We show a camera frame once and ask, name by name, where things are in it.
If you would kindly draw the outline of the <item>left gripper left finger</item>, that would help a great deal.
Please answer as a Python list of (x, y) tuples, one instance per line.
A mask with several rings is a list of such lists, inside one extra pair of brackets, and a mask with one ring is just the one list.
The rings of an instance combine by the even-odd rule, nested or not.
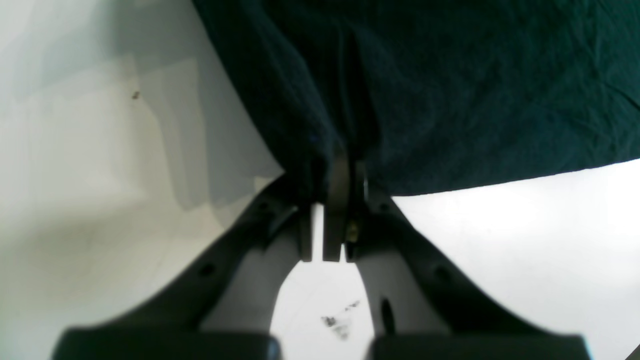
[(281, 360), (270, 334), (283, 282), (310, 254), (309, 204), (282, 175), (150, 299), (62, 334), (54, 360)]

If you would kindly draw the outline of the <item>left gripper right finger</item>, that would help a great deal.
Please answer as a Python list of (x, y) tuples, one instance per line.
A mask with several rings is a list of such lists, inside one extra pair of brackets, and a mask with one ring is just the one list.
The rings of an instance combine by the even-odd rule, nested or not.
[(544, 330), (486, 294), (418, 232), (365, 164), (336, 155), (323, 260), (355, 264), (374, 328), (368, 360), (589, 360), (585, 340)]

